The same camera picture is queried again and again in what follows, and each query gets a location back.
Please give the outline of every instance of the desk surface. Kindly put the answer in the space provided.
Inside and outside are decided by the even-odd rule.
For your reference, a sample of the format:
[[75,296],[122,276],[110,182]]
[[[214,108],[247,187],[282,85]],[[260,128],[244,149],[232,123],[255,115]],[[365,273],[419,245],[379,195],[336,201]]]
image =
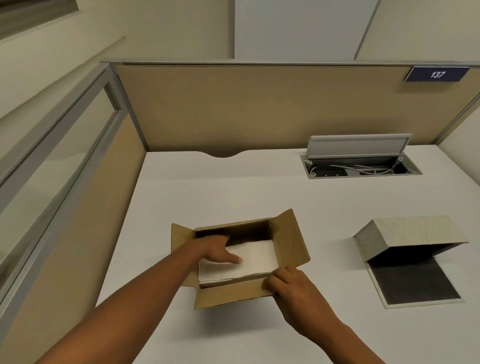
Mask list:
[[[387,363],[477,363],[480,186],[436,146],[409,146],[421,176],[309,180],[304,150],[147,153],[98,303],[170,252],[172,222],[195,228],[293,208],[312,257],[302,270]],[[465,303],[384,309],[352,236],[372,218],[449,215],[470,240],[437,256]],[[135,363],[329,363],[271,297],[193,310],[181,287]]]

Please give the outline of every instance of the white cable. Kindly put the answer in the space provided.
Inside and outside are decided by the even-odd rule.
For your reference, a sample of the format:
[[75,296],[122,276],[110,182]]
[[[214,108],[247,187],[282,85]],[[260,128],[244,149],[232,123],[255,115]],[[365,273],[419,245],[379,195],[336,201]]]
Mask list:
[[377,171],[372,168],[372,167],[367,167],[367,166],[361,166],[360,164],[354,164],[355,167],[362,167],[362,168],[368,168],[370,170],[373,170],[373,173],[370,173],[370,172],[366,172],[364,170],[359,170],[357,168],[352,168],[352,167],[347,167],[347,166],[338,166],[338,165],[335,165],[335,164],[329,164],[328,166],[316,166],[316,167],[313,167],[309,174],[311,174],[313,172],[313,170],[315,168],[318,168],[318,167],[336,167],[336,168],[343,168],[345,170],[355,170],[359,173],[365,173],[365,174],[368,174],[368,175],[371,175],[371,176],[374,176],[374,175],[381,175],[381,174],[387,174],[387,173],[390,173],[390,172],[393,172],[393,169],[389,169],[389,170],[386,170],[386,171],[383,171],[383,172],[380,172],[380,173],[377,173]]

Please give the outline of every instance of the desk power outlet box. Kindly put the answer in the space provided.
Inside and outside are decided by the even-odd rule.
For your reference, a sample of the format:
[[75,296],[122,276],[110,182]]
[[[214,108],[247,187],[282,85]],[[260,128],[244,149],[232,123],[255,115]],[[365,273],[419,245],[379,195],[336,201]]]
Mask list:
[[404,153],[411,134],[311,136],[301,156],[309,179],[422,174]]

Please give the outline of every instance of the stack of white paper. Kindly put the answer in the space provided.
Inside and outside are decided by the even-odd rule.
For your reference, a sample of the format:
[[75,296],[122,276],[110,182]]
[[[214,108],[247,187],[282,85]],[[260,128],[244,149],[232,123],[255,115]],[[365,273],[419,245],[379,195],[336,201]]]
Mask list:
[[278,268],[273,241],[248,242],[226,249],[243,259],[241,264],[214,263],[202,259],[198,263],[198,281],[201,287],[215,286],[220,282],[270,273]]

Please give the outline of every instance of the sign with white number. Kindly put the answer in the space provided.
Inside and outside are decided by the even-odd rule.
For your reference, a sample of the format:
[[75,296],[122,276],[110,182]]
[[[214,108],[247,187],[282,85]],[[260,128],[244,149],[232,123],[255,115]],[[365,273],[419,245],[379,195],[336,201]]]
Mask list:
[[404,82],[458,82],[470,67],[413,66]]

